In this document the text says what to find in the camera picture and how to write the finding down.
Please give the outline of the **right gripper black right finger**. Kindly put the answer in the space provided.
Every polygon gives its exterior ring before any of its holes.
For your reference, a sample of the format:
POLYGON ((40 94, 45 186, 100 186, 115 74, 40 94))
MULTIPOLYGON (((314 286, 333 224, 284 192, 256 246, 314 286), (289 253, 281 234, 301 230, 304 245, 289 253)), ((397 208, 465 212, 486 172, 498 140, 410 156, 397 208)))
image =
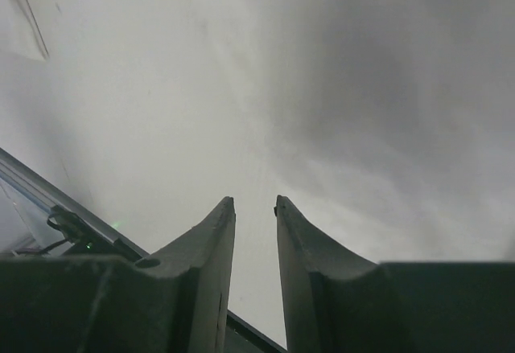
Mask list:
POLYGON ((274 214, 287 350, 334 352, 336 301, 328 286, 376 265, 318 229, 288 197, 277 196, 274 214))

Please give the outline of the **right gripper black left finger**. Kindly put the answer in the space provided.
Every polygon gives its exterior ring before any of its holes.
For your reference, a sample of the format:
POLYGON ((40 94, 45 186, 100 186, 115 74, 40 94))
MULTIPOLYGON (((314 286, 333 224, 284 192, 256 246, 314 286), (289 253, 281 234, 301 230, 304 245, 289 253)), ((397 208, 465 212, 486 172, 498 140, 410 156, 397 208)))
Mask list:
POLYGON ((135 265, 154 278, 171 300, 167 352, 222 352, 225 345, 236 212, 224 197, 196 226, 135 265))

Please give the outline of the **white t shirt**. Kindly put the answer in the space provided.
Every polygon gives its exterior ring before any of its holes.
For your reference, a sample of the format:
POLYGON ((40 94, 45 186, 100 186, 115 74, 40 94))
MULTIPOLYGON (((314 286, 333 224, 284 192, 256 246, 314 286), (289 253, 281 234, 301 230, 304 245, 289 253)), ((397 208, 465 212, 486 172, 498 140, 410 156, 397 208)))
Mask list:
POLYGON ((1 50, 45 61, 48 50, 28 0, 1 0, 1 50))

